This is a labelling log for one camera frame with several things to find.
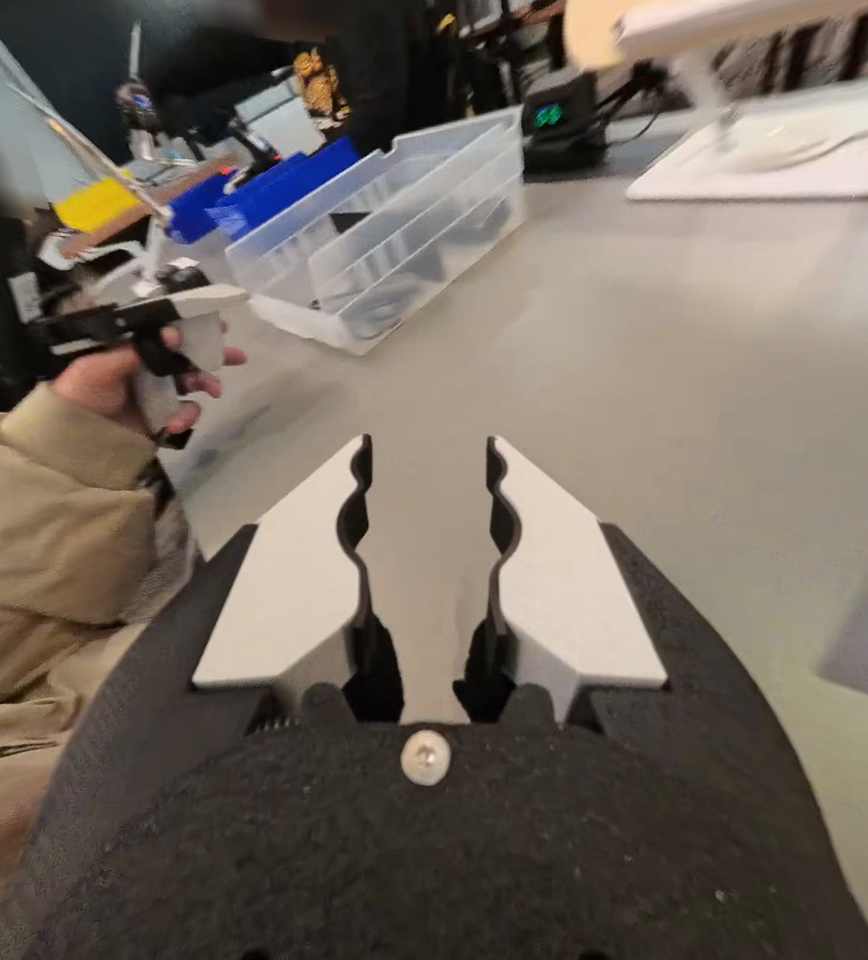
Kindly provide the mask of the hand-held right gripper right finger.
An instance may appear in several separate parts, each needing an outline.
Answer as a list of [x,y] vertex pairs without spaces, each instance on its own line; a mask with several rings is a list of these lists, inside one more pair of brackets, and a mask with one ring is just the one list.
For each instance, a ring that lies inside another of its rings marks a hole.
[[554,703],[592,687],[661,690],[668,671],[595,512],[502,437],[488,438],[488,489],[490,609],[512,640],[501,671]]

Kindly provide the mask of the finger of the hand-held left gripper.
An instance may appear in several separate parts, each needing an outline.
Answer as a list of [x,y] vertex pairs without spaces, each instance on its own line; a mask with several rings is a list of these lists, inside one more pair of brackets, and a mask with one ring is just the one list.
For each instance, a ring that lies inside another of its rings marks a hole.
[[241,306],[249,299],[247,291],[228,283],[208,284],[170,294],[170,302],[181,320],[220,313]]
[[220,315],[201,315],[177,321],[179,355],[198,371],[216,374],[224,366],[224,321]]

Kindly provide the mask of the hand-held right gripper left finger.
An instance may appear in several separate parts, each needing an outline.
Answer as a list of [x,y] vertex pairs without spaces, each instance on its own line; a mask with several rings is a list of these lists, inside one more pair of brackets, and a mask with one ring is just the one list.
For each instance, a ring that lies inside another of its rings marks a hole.
[[193,672],[196,690],[302,695],[354,677],[353,634],[369,607],[356,548],[371,471],[361,434],[260,517]]

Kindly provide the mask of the blue plastic bin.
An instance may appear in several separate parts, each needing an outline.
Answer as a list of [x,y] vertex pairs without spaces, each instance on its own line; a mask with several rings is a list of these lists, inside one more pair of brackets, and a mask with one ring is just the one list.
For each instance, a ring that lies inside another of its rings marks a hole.
[[191,245],[214,231],[235,242],[361,160],[348,137],[297,152],[229,193],[233,170],[212,174],[169,202],[168,238]]

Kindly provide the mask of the clear plastic bin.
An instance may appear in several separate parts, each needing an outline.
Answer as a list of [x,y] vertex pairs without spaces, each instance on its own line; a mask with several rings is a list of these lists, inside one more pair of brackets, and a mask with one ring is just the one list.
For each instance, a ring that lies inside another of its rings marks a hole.
[[[225,251],[255,314],[364,355],[525,221],[521,105],[395,138]],[[329,214],[370,211],[338,235]]]

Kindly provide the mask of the person's left hand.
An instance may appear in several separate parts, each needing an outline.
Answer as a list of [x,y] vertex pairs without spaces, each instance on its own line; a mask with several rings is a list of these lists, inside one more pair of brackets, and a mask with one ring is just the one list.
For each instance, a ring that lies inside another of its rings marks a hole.
[[[161,330],[161,339],[166,349],[180,353],[183,348],[182,334],[173,327]],[[225,367],[244,366],[248,355],[236,346],[224,347]],[[103,352],[80,357],[68,366],[53,383],[54,393],[60,398],[92,411],[119,426],[123,426],[148,439],[162,439],[168,435],[185,434],[191,431],[200,418],[200,405],[183,399],[175,413],[167,418],[165,426],[152,431],[143,412],[137,406],[132,390],[132,378],[143,366],[142,358],[132,345],[119,346]],[[211,371],[189,371],[178,381],[186,395],[205,394],[217,400],[223,393],[218,375]]]

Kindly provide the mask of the yellow box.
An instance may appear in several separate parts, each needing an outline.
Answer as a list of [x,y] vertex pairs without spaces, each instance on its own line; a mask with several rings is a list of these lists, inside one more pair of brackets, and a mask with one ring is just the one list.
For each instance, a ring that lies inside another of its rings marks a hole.
[[53,204],[66,228],[91,234],[138,207],[136,198],[121,183],[107,177]]

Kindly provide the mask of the black box device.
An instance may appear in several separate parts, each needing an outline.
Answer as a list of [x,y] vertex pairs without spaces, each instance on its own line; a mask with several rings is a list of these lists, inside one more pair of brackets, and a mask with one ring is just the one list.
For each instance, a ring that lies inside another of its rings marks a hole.
[[601,164],[608,150],[594,73],[549,75],[525,94],[521,115],[528,181],[574,174]]

